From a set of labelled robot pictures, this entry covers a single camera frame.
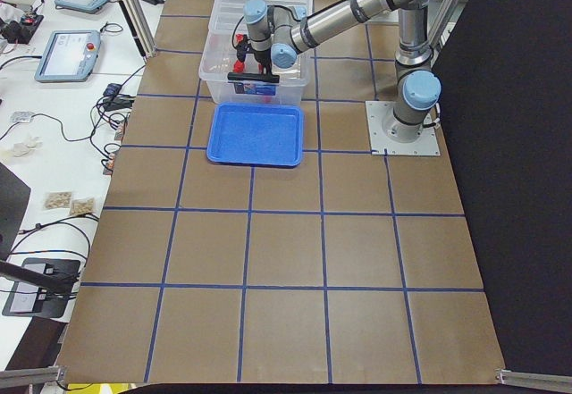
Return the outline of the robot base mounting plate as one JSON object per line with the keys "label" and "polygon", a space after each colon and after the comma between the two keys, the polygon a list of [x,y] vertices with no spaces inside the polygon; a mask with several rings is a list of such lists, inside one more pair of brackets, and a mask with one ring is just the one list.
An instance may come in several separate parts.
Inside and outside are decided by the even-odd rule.
{"label": "robot base mounting plate", "polygon": [[435,128],[399,122],[394,117],[394,101],[366,101],[366,120],[372,155],[441,155]]}

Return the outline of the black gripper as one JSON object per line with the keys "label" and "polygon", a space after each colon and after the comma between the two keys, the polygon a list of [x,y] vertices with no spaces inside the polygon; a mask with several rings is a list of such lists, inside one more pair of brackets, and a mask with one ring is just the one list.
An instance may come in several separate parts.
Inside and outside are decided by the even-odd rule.
{"label": "black gripper", "polygon": [[256,50],[254,48],[251,49],[251,53],[254,55],[256,61],[259,63],[259,72],[260,73],[271,73],[272,72],[272,59],[271,59],[271,50]]}

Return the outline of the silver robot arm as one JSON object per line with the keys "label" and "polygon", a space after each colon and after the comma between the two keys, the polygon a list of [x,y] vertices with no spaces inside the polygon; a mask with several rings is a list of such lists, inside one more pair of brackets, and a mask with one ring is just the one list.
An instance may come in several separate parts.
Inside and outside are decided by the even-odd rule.
{"label": "silver robot arm", "polygon": [[398,99],[383,119],[383,132],[394,141],[412,143],[420,137],[425,117],[437,105],[442,90],[430,66],[428,0],[339,0],[310,15],[296,7],[249,0],[243,7],[247,33],[237,44],[237,55],[254,55],[261,71],[231,72],[228,77],[276,84],[279,78],[272,72],[274,67],[289,69],[300,54],[392,11],[397,12],[400,27],[395,54]]}

